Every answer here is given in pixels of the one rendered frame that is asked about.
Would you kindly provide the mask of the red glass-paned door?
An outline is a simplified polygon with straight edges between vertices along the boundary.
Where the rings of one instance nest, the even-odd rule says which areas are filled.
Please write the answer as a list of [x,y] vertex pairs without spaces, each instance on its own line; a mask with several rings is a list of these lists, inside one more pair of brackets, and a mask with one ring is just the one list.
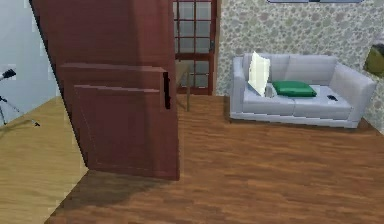
[[175,59],[187,66],[179,91],[212,95],[217,0],[173,0]]

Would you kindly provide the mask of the dark red wooden room door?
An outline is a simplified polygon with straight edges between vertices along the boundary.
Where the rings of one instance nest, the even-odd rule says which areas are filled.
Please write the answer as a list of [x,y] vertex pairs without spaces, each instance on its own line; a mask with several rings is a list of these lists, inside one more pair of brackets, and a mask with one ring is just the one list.
[[178,179],[172,1],[29,2],[85,165]]

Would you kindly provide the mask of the white cushion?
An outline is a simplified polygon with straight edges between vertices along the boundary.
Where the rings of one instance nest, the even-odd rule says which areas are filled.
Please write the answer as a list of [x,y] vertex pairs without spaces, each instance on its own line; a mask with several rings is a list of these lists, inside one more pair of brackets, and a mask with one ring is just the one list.
[[256,52],[253,52],[249,66],[248,85],[262,97],[265,96],[265,88],[269,78],[269,71],[270,60],[262,57]]

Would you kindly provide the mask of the green cushion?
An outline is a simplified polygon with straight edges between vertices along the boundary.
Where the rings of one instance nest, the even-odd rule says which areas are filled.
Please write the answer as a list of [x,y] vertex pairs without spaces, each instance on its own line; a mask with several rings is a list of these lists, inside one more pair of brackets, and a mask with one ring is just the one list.
[[274,81],[276,93],[287,97],[315,97],[317,92],[308,84],[300,81]]

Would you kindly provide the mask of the grey two-seat sofa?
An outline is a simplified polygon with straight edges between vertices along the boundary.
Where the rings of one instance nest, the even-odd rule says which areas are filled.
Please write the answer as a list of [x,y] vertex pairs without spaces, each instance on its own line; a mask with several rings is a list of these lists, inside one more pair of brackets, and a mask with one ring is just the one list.
[[[267,91],[264,97],[248,85],[252,55],[232,62],[230,117],[290,124],[355,128],[376,88],[376,82],[338,62],[334,56],[269,54]],[[310,85],[315,97],[287,97],[276,93],[274,81],[300,81]],[[329,100],[328,95],[338,101]]]

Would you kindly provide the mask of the black tripod telescope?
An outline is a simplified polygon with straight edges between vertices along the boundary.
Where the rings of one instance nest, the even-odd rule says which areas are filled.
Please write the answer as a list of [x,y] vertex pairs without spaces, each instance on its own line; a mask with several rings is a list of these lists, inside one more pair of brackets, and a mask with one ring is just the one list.
[[[16,75],[16,72],[13,69],[8,69],[8,70],[4,71],[2,74],[0,74],[0,81],[2,81],[4,79],[9,79],[11,77],[14,77],[15,75]],[[20,108],[18,108],[14,104],[12,104],[8,99],[6,99],[5,97],[3,97],[1,95],[0,95],[0,102],[3,102],[6,105],[8,105],[9,107],[11,107],[21,117],[24,117],[26,115],[26,113],[24,111],[22,111]],[[8,122],[7,122],[7,120],[6,120],[5,116],[4,116],[3,109],[2,109],[1,105],[0,105],[0,120],[2,121],[4,126],[6,126],[8,124]],[[40,126],[40,124],[35,119],[33,119],[33,118],[29,118],[29,121],[31,121],[34,124],[35,127],[39,127]]]

